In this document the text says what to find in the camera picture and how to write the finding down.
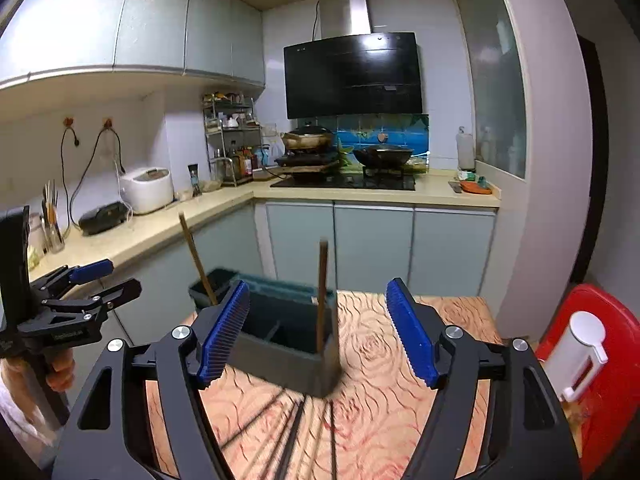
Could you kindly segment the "person's left hand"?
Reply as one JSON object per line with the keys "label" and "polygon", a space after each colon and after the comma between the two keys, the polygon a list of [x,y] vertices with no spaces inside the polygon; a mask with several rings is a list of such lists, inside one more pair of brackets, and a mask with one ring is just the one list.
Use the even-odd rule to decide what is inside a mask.
{"label": "person's left hand", "polygon": [[[46,383],[54,392],[68,390],[74,382],[75,360],[70,349],[52,353],[46,366]],[[1,361],[1,375],[6,388],[16,396],[28,396],[27,379],[34,370],[22,358],[9,358]]]}

